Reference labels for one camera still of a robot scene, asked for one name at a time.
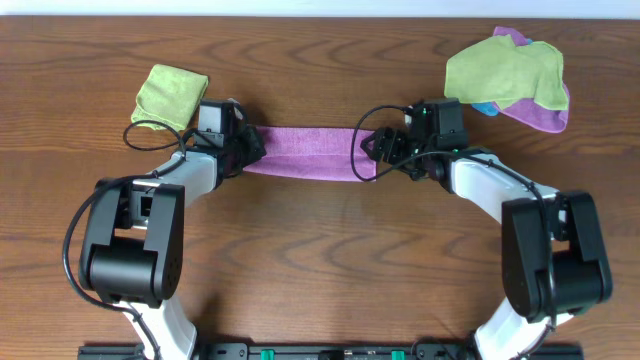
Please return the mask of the purple microfiber cloth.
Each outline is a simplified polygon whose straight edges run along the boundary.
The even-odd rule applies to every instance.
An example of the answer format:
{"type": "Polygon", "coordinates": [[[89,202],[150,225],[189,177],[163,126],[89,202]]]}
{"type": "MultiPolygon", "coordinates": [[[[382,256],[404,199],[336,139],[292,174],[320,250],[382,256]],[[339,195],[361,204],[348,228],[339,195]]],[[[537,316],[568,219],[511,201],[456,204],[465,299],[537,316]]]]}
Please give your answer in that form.
{"type": "Polygon", "coordinates": [[[359,182],[351,167],[353,130],[259,126],[267,154],[247,172],[306,180],[359,182]]]}

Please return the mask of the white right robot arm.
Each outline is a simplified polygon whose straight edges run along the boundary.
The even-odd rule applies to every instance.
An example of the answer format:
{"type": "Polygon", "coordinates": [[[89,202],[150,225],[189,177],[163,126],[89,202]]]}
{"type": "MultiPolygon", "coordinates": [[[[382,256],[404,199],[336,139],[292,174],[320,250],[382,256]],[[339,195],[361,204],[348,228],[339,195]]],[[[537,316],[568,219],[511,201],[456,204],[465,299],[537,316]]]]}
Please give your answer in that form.
{"type": "Polygon", "coordinates": [[[505,298],[462,342],[415,344],[416,359],[581,359],[578,345],[549,345],[559,325],[608,301],[613,279],[596,204],[584,191],[561,192],[472,146],[455,98],[400,107],[404,129],[354,136],[364,152],[413,181],[433,180],[501,226],[505,298]]]}

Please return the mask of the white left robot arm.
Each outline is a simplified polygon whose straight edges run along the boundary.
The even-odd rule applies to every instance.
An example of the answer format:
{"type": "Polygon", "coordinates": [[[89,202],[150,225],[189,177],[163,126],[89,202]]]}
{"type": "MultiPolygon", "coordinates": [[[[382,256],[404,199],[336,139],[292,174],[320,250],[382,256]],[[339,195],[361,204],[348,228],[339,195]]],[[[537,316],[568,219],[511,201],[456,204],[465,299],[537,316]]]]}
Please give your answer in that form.
{"type": "Polygon", "coordinates": [[[79,267],[63,266],[85,301],[122,313],[142,340],[134,359],[190,359],[197,329],[176,294],[186,209],[265,156],[235,100],[203,100],[196,127],[175,135],[169,160],[142,175],[104,178],[69,225],[88,218],[79,267]]]}

